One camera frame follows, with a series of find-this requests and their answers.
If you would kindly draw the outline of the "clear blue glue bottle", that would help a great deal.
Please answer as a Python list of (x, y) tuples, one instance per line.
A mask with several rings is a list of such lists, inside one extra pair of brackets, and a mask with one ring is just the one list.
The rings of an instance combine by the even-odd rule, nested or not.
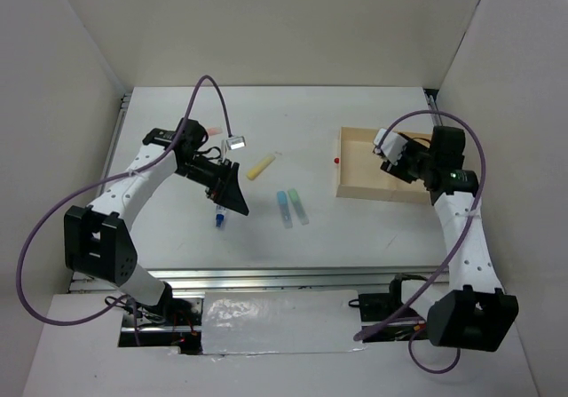
[(222, 229), (225, 223), (227, 209), (223, 206), (216, 206), (215, 227)]

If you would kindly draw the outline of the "yellow highlighter marker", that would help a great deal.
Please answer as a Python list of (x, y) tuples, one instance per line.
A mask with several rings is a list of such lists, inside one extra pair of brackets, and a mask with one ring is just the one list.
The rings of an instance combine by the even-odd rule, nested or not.
[(249, 180), (255, 180), (274, 160), (275, 155), (266, 155), (248, 170), (246, 174), (247, 178)]

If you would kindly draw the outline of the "blue highlighter marker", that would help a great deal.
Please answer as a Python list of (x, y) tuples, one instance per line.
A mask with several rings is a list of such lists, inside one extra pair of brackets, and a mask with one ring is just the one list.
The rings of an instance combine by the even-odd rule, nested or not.
[(286, 193), (284, 191), (278, 191), (276, 197), (284, 227), (286, 229), (292, 228), (293, 222), (289, 210), (288, 197)]

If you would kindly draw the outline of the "pink orange highlighter marker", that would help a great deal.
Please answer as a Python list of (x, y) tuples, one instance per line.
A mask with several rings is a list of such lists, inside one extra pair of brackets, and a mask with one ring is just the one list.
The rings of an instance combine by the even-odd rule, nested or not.
[(210, 136), (218, 135), (218, 134), (221, 134), (222, 132), (223, 132), (223, 130), (222, 130), (221, 127), (210, 127), (210, 128), (207, 129), (207, 133)]

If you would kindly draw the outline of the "green highlighter marker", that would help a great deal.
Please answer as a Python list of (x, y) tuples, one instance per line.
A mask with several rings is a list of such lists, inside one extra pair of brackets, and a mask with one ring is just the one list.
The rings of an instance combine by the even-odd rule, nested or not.
[(299, 196), (299, 193), (294, 189), (294, 188), (290, 188), (288, 190), (288, 196), (289, 196), (289, 200), (291, 201), (293, 208), (296, 212), (296, 215), (300, 221), (300, 223), (305, 226), (309, 224), (309, 219), (308, 216), (305, 212), (303, 203), (301, 201), (301, 198)]

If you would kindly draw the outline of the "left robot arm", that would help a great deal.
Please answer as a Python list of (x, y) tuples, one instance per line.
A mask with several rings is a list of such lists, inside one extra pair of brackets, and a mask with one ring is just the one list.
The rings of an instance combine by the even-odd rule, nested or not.
[(213, 203), (243, 216), (249, 214), (238, 180), (240, 165), (208, 158), (201, 151), (208, 138), (195, 121), (181, 135), (152, 129), (123, 179), (88, 206), (70, 207), (64, 216), (67, 268), (110, 283), (142, 306), (145, 317), (156, 325), (191, 312), (192, 305), (174, 298), (171, 286), (138, 262), (130, 230), (155, 190), (178, 175), (204, 186)]

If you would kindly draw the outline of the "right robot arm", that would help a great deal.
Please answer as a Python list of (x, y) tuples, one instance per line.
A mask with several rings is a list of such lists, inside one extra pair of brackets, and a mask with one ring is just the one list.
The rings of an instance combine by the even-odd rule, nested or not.
[(383, 171), (406, 183), (424, 184), (451, 256), (447, 290), (401, 274), (391, 282), (387, 307), (398, 319), (419, 314), (435, 346), (492, 353), (519, 307), (493, 269), (480, 215), (479, 181), (474, 171), (462, 167), (465, 143), (464, 131), (448, 126), (434, 127), (428, 144), (385, 129), (375, 136), (374, 151), (383, 160)]

